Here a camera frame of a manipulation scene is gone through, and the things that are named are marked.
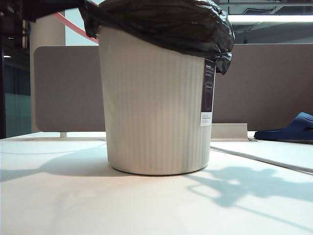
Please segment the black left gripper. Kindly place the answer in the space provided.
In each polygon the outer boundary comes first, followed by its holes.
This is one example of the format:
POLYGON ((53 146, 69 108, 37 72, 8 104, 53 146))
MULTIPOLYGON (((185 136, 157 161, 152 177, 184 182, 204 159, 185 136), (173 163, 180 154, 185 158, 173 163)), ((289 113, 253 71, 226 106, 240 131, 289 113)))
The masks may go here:
MULTIPOLYGON (((85 0, 32 0, 31 20, 67 9, 84 6, 85 0)), ((22 19, 21 0, 0 1, 0 35, 13 42, 16 47, 28 47, 31 27, 22 19)))

